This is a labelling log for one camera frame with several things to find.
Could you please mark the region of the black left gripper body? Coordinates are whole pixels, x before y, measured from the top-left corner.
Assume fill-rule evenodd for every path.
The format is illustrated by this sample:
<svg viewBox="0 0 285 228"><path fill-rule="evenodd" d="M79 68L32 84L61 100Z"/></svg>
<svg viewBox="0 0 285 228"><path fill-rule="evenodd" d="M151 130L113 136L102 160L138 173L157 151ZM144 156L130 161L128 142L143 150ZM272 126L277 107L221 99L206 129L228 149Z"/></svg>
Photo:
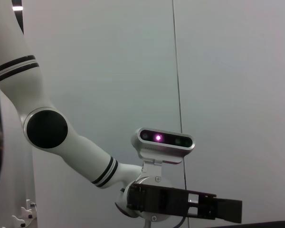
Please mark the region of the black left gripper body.
<svg viewBox="0 0 285 228"><path fill-rule="evenodd" d="M127 208L139 212L187 216L188 196L182 189L134 183L128 189L126 201Z"/></svg>

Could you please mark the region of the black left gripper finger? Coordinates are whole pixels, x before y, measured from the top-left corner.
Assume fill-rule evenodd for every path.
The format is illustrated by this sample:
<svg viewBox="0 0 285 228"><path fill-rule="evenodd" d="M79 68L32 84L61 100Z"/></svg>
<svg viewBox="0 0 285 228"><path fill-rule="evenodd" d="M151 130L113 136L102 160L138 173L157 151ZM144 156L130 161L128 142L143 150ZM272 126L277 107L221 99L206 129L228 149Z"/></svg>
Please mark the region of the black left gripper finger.
<svg viewBox="0 0 285 228"><path fill-rule="evenodd" d="M222 219L233 223L242 223L242 201L220 199L215 194L191 191L188 194L197 195L198 202L188 201L189 208L197 208L197 214L188 213L189 218Z"/></svg>

